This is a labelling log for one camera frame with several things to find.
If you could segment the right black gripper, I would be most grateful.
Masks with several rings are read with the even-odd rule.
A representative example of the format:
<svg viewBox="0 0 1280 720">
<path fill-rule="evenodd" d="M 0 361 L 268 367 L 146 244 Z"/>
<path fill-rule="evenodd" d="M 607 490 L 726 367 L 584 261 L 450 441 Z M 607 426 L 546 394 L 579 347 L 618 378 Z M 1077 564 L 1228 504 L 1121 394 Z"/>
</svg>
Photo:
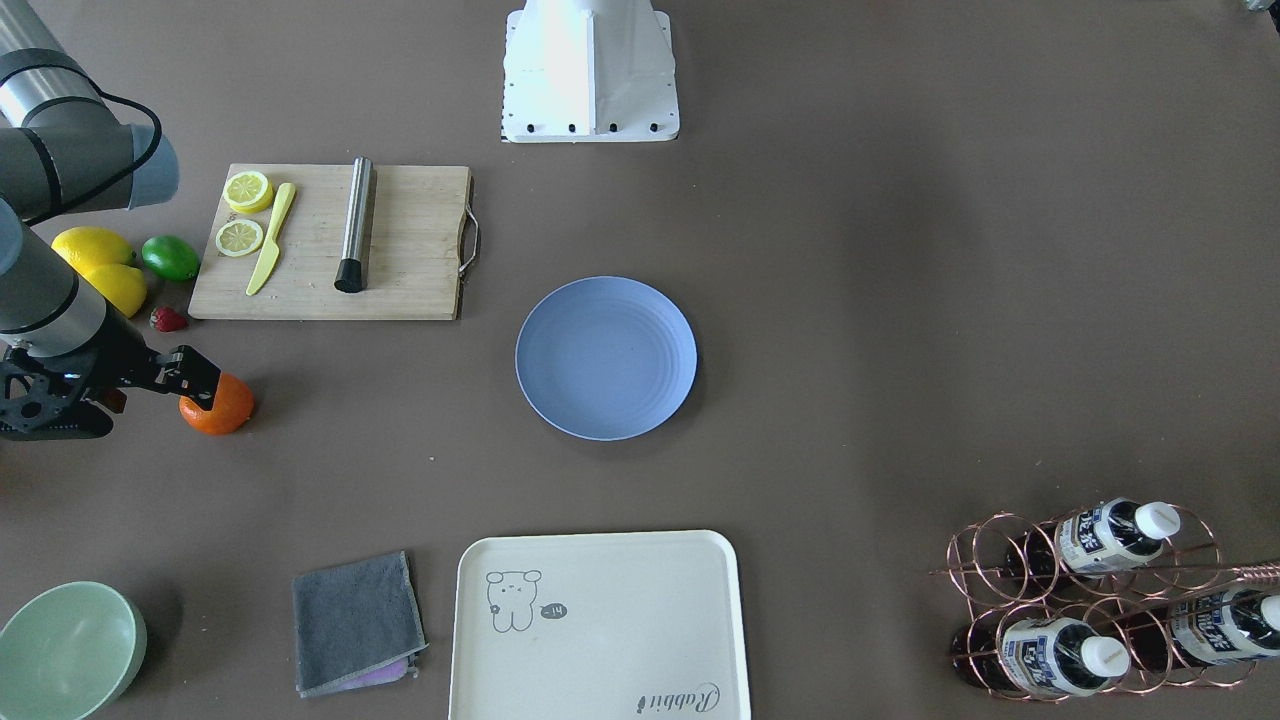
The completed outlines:
<svg viewBox="0 0 1280 720">
<path fill-rule="evenodd" d="M 95 393 L 140 388 L 179 395 L 205 411 L 214 410 L 221 370 L 192 346 L 159 354 L 134 331 L 97 331 L 90 348 L 95 351 L 90 373 Z"/>
</svg>

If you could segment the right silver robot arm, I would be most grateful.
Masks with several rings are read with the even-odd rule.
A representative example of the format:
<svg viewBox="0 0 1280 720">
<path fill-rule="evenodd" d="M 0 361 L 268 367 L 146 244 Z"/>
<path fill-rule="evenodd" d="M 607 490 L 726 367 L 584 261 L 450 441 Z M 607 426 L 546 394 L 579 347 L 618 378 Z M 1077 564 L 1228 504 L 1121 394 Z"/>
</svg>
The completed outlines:
<svg viewBox="0 0 1280 720">
<path fill-rule="evenodd" d="M 125 387 L 210 409 L 220 372 L 192 348 L 152 351 L 123 311 L 36 234 L 76 211 L 165 202 L 177 160 L 163 124 L 116 119 L 105 92 L 27 1 L 3 4 L 3 420 L 29 430 Z"/>
</svg>

